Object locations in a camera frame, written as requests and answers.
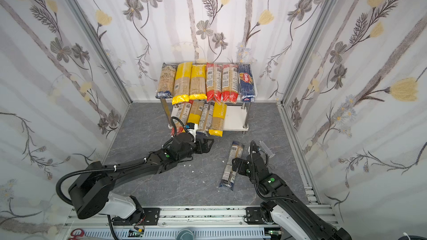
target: scissors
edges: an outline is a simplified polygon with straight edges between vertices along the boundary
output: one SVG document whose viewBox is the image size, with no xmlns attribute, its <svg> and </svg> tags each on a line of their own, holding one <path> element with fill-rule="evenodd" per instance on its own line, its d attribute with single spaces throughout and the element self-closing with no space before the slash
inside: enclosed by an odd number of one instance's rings
<svg viewBox="0 0 427 240">
<path fill-rule="evenodd" d="M 105 240 L 98 237 L 87 237 L 85 236 L 85 232 L 83 229 L 77 228 L 72 230 L 71 234 L 72 237 L 68 238 L 67 240 Z"/>
</svg>

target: white shelf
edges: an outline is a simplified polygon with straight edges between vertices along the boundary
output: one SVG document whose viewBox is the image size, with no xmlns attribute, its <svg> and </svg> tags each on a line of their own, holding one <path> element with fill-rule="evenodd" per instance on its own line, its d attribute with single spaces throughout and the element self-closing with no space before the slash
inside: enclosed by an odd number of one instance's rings
<svg viewBox="0 0 427 240">
<path fill-rule="evenodd" d="M 173 108 L 171 117 L 178 114 L 178 108 Z M 241 106 L 227 106 L 226 118 L 224 119 L 224 131 L 247 131 L 248 128 L 243 128 L 246 119 L 246 109 Z"/>
</svg>

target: red pasta package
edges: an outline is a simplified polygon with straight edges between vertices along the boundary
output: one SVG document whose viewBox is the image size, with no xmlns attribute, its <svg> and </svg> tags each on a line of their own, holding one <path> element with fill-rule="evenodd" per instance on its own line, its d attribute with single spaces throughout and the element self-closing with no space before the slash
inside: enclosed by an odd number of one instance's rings
<svg viewBox="0 0 427 240">
<path fill-rule="evenodd" d="M 239 95 L 239 67 L 222 65 L 222 102 L 236 104 Z"/>
<path fill-rule="evenodd" d="M 219 64 L 206 64 L 206 95 L 207 101 L 221 102 L 222 66 Z"/>
</svg>

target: spaghetti package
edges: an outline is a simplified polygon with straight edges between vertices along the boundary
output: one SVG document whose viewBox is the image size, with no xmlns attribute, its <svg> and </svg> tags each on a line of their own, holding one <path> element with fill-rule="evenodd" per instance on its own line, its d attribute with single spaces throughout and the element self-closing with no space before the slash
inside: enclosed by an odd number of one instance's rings
<svg viewBox="0 0 427 240">
<path fill-rule="evenodd" d="M 177 65 L 163 63 L 156 98 L 172 98 Z"/>
<path fill-rule="evenodd" d="M 184 103 L 179 104 L 178 113 L 177 113 L 176 117 L 178 119 L 180 119 L 184 125 L 187 123 L 189 111 L 191 109 L 192 104 L 193 104 L 192 100 L 190 100 L 189 102 L 184 102 Z M 179 135 L 180 133 L 182 133 L 184 131 L 184 128 L 179 123 L 179 121 L 177 121 L 177 120 L 173 120 L 173 121 L 174 121 L 175 126 L 176 126 L 176 134 Z"/>
<path fill-rule="evenodd" d="M 192 62 L 184 62 L 178 65 L 175 76 L 172 104 L 189 101 L 189 79 Z"/>
<path fill-rule="evenodd" d="M 199 124 L 201 112 L 203 111 L 203 106 L 205 102 L 204 101 L 193 101 L 193 104 L 191 105 L 191 109 L 189 110 L 189 116 L 187 123 L 191 122 L 194 124 Z"/>
<path fill-rule="evenodd" d="M 189 82 L 190 99 L 206 99 L 206 65 L 193 65 Z"/>
<path fill-rule="evenodd" d="M 222 174 L 221 182 L 218 187 L 227 187 L 233 190 L 234 179 L 236 179 L 236 173 L 233 171 L 233 159 L 241 158 L 243 149 L 245 146 L 238 141 L 233 141 L 232 148 L 230 149 L 230 155 L 228 156 L 227 165 Z"/>
<path fill-rule="evenodd" d="M 219 64 L 206 64 L 206 95 L 207 100 L 221 102 L 222 91 L 222 66 Z"/>
<path fill-rule="evenodd" d="M 239 67 L 222 65 L 222 102 L 236 104 L 239 95 Z"/>
<path fill-rule="evenodd" d="M 250 64 L 239 64 L 240 98 L 242 102 L 255 101 L 254 79 Z"/>
<path fill-rule="evenodd" d="M 224 119 L 226 118 L 227 105 L 225 103 L 215 102 L 213 108 L 212 124 L 209 134 L 212 136 L 221 136 L 224 130 Z"/>
<path fill-rule="evenodd" d="M 196 133 L 207 135 L 212 124 L 212 115 L 214 114 L 214 102 L 211 101 L 203 105 L 201 111 L 199 126 Z"/>
</svg>

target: red scissors handle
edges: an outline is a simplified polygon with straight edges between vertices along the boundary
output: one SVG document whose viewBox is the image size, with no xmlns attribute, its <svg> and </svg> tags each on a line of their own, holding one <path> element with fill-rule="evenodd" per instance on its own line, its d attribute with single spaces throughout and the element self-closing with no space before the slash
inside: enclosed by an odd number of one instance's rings
<svg viewBox="0 0 427 240">
<path fill-rule="evenodd" d="M 77 229 L 74 229 L 74 230 L 72 230 L 72 232 L 71 232 L 71 234 L 70 234 L 72 237 L 73 237 L 73 239 L 75 239 L 77 236 L 78 237 L 82 237 L 82 236 L 84 236 L 85 235 L 85 232 L 82 230 L 82 229 L 80 229 L 80 228 L 77 228 Z"/>
</svg>

